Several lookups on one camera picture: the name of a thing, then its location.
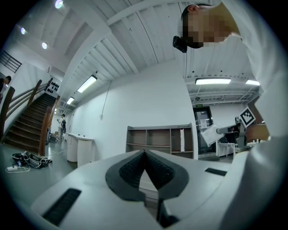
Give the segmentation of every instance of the wooden stair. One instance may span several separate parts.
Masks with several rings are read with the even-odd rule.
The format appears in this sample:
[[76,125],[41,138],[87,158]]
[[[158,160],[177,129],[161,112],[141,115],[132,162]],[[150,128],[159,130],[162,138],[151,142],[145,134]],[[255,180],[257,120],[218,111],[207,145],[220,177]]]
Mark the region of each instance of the wooden stair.
[[10,126],[3,142],[38,153],[44,115],[47,107],[53,107],[55,101],[56,98],[46,93],[37,98]]

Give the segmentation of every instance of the white counter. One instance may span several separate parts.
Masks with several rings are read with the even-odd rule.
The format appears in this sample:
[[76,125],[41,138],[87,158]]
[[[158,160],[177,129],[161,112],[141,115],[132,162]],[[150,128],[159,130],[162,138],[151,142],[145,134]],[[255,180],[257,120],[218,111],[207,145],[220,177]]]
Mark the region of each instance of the white counter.
[[80,167],[92,162],[92,141],[94,138],[86,137],[76,133],[66,133],[67,139],[67,161],[77,163]]

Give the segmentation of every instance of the desk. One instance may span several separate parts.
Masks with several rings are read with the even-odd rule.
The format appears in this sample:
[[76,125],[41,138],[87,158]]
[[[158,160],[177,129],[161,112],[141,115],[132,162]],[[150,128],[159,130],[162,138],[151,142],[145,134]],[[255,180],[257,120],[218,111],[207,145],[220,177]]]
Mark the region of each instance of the desk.
[[67,133],[67,135],[67,161],[77,163],[78,167],[90,163],[92,159],[91,147],[94,138],[76,133]]
[[228,155],[228,147],[232,147],[233,148],[233,157],[236,155],[236,146],[238,144],[234,144],[234,143],[219,143],[217,142],[216,144],[216,155],[219,156],[219,146],[226,146],[226,157]]

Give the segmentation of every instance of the fluorescent light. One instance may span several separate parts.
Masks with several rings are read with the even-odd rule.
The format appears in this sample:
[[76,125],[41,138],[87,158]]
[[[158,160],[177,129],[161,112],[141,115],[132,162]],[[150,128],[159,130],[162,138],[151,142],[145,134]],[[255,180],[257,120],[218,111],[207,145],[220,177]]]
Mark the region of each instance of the fluorescent light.
[[258,81],[251,81],[251,80],[248,80],[246,84],[260,85]]
[[198,78],[195,84],[229,84],[229,78]]
[[66,103],[70,105],[72,101],[74,101],[74,98],[70,97]]
[[86,82],[83,83],[83,85],[77,91],[80,93],[83,92],[85,89],[91,86],[95,81],[96,79],[91,76]]
[[43,42],[42,47],[43,47],[43,49],[47,49],[47,43]]
[[21,28],[21,34],[25,34],[26,33],[26,30],[22,27]]
[[61,8],[61,6],[63,6],[63,1],[62,0],[57,0],[55,2],[55,8],[59,9],[59,8]]

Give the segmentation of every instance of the wooden post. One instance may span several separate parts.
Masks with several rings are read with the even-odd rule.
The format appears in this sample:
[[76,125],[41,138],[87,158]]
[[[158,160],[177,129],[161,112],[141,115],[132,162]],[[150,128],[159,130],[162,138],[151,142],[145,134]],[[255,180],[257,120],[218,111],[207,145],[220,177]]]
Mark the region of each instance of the wooden post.
[[52,109],[51,116],[50,116],[50,119],[49,119],[47,127],[51,127],[52,119],[53,119],[53,116],[54,116],[54,111],[55,111],[55,108],[57,107],[57,105],[59,104],[59,102],[60,102],[60,96],[57,97],[57,99],[56,99],[56,101],[54,103],[54,106],[53,106],[53,109]]
[[52,108],[50,106],[47,107],[46,113],[42,122],[40,144],[39,144],[39,150],[38,150],[38,153],[41,156],[45,156],[45,141],[46,141],[46,135],[47,135],[48,121],[50,118],[51,111],[52,111]]
[[3,102],[3,106],[1,109],[1,113],[0,113],[0,140],[1,142],[2,142],[3,135],[4,135],[4,125],[6,121],[7,111],[8,111],[8,108],[9,108],[9,105],[10,105],[10,102],[12,100],[14,93],[15,93],[15,89],[13,87],[10,87],[6,94],[6,97],[5,97],[5,100]]
[[41,83],[42,83],[42,80],[39,80],[38,83],[37,83],[37,85],[35,86],[35,88],[34,88],[32,94],[31,94],[31,96],[30,96],[30,99],[29,99],[29,101],[28,101],[27,106],[29,106],[29,105],[32,103],[33,98],[34,98],[34,96],[35,96],[35,94],[36,94],[36,92],[37,92],[39,86],[41,85]]

